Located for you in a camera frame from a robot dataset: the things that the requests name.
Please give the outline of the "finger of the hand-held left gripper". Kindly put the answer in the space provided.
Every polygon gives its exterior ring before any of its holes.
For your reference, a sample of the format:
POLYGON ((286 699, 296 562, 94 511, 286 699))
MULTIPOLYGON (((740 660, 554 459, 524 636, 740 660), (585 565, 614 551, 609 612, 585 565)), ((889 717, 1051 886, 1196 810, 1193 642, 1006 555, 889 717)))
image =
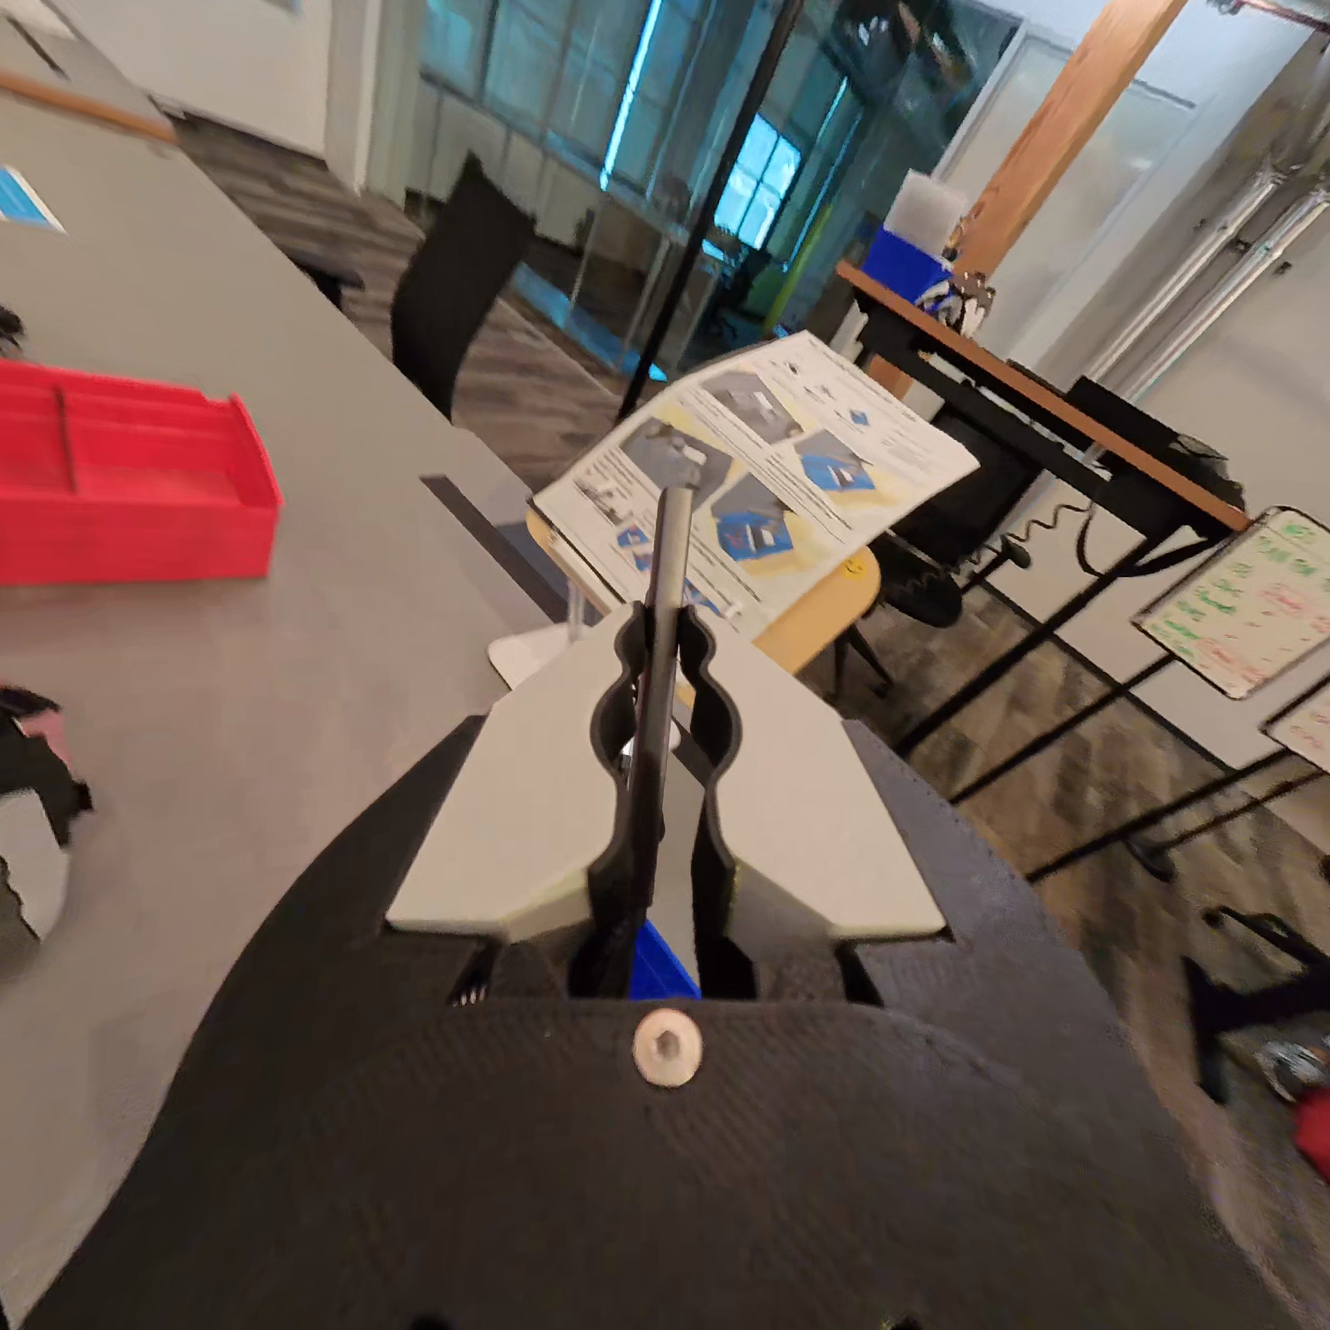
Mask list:
POLYGON ((69 855, 41 801, 1 801, 1 951, 33 953, 68 897, 69 855))

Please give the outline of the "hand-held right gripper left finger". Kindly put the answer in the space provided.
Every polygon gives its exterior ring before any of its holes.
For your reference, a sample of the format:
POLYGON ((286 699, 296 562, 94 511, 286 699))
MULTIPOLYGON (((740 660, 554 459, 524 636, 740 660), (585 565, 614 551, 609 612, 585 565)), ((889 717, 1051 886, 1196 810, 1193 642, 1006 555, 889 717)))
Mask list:
POLYGON ((620 804, 642 606, 560 642, 482 718, 386 912, 398 934, 533 945, 563 970, 593 934, 590 870, 620 804))

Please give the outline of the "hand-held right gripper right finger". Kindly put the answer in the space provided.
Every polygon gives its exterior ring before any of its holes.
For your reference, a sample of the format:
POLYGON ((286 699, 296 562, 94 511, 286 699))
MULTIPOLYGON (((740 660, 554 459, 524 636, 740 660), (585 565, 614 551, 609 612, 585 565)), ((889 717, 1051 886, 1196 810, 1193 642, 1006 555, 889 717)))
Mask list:
POLYGON ((940 937, 942 908, 839 714, 709 612, 682 616, 682 671, 709 764, 690 861, 699 984, 940 937))

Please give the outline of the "blue plastic bin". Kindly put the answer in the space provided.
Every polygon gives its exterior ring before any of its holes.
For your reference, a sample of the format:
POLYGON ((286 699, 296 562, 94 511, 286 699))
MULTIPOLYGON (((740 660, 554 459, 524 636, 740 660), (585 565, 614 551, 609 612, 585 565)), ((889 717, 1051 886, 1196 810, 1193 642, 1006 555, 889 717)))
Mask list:
POLYGON ((696 1002, 701 989, 649 920, 636 931, 626 999, 639 1003, 696 1002))

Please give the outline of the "dark USB hub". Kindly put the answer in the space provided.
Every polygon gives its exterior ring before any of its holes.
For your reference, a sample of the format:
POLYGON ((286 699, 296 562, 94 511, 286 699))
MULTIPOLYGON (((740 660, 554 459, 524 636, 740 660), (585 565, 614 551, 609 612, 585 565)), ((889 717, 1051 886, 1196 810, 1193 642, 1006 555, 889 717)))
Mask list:
POLYGON ((645 660, 636 688, 636 731, 626 769, 623 921, 630 942, 653 901, 663 839, 663 793, 671 753, 679 617, 687 603, 693 490, 664 487, 653 530, 653 565, 644 601, 645 660))

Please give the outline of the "red plastic bin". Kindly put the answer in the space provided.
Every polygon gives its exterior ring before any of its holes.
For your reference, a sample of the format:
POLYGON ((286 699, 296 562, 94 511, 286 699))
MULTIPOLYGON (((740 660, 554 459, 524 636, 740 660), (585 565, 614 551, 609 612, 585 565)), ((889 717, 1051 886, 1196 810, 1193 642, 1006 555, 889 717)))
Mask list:
POLYGON ((3 361, 3 587, 264 578, 281 505, 237 395, 3 361))

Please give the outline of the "black office chair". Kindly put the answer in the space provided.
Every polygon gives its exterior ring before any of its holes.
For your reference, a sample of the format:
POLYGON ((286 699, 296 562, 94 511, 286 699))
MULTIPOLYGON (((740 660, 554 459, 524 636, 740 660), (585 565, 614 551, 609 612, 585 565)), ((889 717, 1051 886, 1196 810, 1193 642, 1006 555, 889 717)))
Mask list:
POLYGON ((392 365, 446 419, 460 364, 535 234, 536 217, 468 152, 389 305, 392 365))
POLYGON ((954 625, 962 609, 956 570, 997 533, 1038 479, 1041 465, 987 437, 948 405, 938 408, 934 424, 965 446, 976 468, 913 509, 869 549, 880 574, 878 601, 926 627, 943 628, 954 625))

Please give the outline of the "black light stand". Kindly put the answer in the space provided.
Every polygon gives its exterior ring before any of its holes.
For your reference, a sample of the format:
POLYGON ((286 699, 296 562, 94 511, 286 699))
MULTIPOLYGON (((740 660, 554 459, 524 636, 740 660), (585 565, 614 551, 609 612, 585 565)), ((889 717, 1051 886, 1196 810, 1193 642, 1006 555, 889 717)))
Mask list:
POLYGON ((1228 1103, 1222 1067, 1223 1035, 1249 1026, 1271 1026, 1328 1010, 1328 954, 1268 912, 1249 913, 1227 905, 1206 907, 1201 921, 1217 927, 1223 920, 1238 923, 1258 940, 1293 959, 1295 975, 1268 986, 1238 991, 1211 978, 1192 958, 1182 956, 1187 1016, 1196 1072, 1196 1086, 1217 1105, 1228 1103))

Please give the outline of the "wooden standing desk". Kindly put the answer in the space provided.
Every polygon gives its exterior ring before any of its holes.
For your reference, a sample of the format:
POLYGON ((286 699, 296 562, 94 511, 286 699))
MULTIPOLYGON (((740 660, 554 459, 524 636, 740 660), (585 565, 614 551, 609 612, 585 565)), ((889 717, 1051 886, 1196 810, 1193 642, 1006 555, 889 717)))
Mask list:
POLYGON ((867 302, 864 353, 929 388, 1002 448, 1037 462, 1098 509, 1128 524, 1139 540, 1046 620, 980 669, 965 685, 892 742, 908 758, 940 728, 995 687, 1018 663, 1119 581, 1138 576, 1147 559, 1184 525, 1228 540, 1252 519, 1165 460, 1151 456, 1082 413, 1038 378, 951 331, 870 275, 840 259, 835 274, 867 302))

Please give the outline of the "whiteboard with writing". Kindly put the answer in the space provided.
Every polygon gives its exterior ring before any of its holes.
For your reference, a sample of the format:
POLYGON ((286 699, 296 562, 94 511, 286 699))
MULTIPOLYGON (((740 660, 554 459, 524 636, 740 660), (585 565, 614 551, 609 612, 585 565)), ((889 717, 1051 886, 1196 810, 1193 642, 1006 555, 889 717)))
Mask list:
POLYGON ((1223 698, 1246 699, 1326 644, 1326 524, 1265 509, 1132 625, 1223 698))
POLYGON ((1328 772, 1328 676, 1265 718, 1258 731, 1290 755, 1328 772))

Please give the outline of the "blue printed leaflet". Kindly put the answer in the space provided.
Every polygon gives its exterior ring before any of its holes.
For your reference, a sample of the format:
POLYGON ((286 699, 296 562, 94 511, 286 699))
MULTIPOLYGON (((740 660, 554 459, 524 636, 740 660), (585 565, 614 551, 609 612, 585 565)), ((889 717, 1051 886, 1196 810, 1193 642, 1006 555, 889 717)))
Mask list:
POLYGON ((64 234, 64 226, 20 172, 1 164, 0 177, 1 221, 64 234))

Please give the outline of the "blue sign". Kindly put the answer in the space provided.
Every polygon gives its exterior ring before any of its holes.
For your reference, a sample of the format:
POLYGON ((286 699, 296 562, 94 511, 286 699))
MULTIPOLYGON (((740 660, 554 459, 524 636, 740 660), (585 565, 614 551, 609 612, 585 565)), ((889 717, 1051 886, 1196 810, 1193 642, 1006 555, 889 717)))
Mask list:
POLYGON ((888 226, 880 226, 873 234, 859 270, 913 305, 926 291, 945 288, 951 275, 946 261, 899 237, 888 226))

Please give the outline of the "red bag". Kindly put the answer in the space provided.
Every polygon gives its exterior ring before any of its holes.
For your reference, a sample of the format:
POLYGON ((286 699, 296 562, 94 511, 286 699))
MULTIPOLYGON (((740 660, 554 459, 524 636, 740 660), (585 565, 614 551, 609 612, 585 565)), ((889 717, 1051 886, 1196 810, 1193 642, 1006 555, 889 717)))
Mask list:
POLYGON ((1304 1091, 1293 1103, 1291 1138, 1296 1151, 1328 1184, 1328 1086, 1304 1091))

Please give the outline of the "silver ventilation duct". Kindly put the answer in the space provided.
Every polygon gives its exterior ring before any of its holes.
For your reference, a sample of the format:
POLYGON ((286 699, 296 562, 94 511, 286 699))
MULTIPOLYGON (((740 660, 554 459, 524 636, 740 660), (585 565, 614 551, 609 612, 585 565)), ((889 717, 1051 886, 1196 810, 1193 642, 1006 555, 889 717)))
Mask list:
POLYGON ((1326 122, 1261 161, 1203 223, 1182 258, 1086 365, 1084 376, 1138 403, 1219 319, 1274 274, 1328 209, 1326 122))

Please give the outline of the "wooden post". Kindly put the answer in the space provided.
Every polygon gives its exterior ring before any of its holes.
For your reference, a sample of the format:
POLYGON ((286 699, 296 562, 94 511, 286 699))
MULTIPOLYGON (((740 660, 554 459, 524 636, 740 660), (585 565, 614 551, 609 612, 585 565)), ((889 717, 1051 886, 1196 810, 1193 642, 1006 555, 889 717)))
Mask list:
POLYGON ((1185 3, 1048 3, 942 161, 964 202, 946 237, 962 275, 994 288, 978 343, 1029 369, 1101 289, 1185 139, 1193 98, 1149 71, 1185 3))

